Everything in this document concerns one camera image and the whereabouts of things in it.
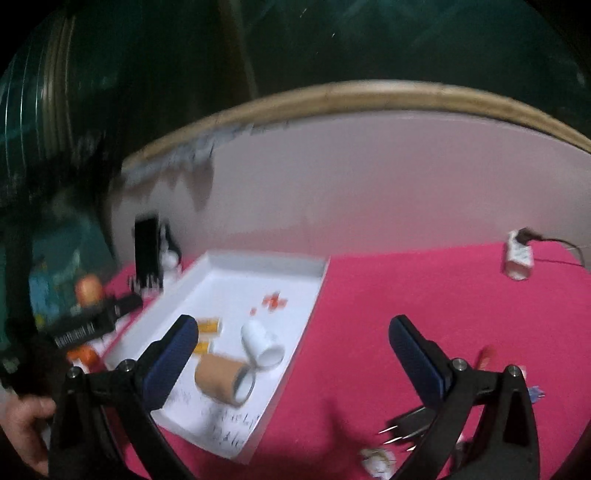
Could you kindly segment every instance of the white cup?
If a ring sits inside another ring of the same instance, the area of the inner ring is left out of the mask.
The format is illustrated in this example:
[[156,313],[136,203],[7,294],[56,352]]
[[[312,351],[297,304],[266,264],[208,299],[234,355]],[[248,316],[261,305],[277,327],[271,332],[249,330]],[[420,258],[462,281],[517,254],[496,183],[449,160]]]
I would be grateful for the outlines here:
[[285,347],[261,322],[248,320],[242,326],[241,333],[246,353],[257,367],[272,368],[281,363],[285,355]]

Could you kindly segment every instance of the white tray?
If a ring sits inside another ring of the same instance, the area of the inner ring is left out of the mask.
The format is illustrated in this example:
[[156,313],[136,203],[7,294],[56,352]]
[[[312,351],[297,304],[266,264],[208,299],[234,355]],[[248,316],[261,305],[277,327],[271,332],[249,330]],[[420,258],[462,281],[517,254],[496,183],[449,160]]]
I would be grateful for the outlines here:
[[[105,365],[112,369],[126,358],[139,358],[181,314],[220,317],[222,331],[212,340],[213,353],[247,360],[240,329],[250,318],[260,320],[285,346],[285,358],[273,370],[256,373],[252,394],[242,407],[218,403],[199,391],[193,378],[199,357],[192,355],[164,407],[152,412],[157,424],[194,445],[247,463],[281,395],[326,267],[326,259],[207,252],[142,313],[104,358]],[[262,301],[275,292],[287,304],[271,312]],[[256,314],[251,316],[253,308]]]

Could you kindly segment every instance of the blue gripper pad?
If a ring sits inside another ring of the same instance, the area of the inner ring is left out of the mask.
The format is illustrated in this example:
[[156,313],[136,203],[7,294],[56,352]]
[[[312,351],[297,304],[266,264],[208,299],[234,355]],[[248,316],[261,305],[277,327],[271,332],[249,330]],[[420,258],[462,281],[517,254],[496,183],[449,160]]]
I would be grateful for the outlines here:
[[147,411],[163,407],[198,340],[195,319],[181,315],[162,339],[151,343],[139,357],[135,384]]
[[390,345],[423,405],[437,411],[446,392],[445,379],[424,350],[427,341],[405,315],[394,317],[388,330]]

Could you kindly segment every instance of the power cord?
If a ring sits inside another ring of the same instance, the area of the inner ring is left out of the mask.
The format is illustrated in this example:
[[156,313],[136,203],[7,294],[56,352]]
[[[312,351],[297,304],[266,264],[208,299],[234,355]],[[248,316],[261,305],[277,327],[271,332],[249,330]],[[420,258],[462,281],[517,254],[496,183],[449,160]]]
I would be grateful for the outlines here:
[[542,235],[541,233],[538,233],[535,230],[532,230],[531,228],[526,227],[526,228],[520,229],[517,232],[517,235],[515,236],[515,241],[519,242],[521,245],[527,245],[531,241],[559,242],[561,244],[568,245],[569,247],[572,247],[577,251],[577,253],[579,254],[579,260],[581,262],[581,267],[586,268],[585,257],[583,255],[583,251],[581,250],[581,248],[578,245],[575,245],[574,243],[569,242],[568,240],[564,240],[563,238],[547,238],[547,237],[544,237],[544,235]]

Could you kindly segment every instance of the metal screw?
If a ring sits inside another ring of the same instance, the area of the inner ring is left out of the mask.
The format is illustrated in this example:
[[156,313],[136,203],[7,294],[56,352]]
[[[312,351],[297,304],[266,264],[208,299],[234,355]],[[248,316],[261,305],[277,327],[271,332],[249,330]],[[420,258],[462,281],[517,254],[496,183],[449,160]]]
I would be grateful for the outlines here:
[[453,368],[459,372],[463,372],[466,368],[468,368],[468,363],[463,358],[454,358],[452,360],[452,365]]
[[521,375],[521,369],[517,365],[509,365],[507,370],[509,371],[512,377],[518,377]]
[[77,378],[82,373],[83,371],[80,367],[72,367],[68,370],[68,373],[66,375],[68,378]]
[[119,365],[117,365],[117,370],[121,370],[122,372],[131,372],[135,368],[135,360],[128,358],[127,360],[123,360]]

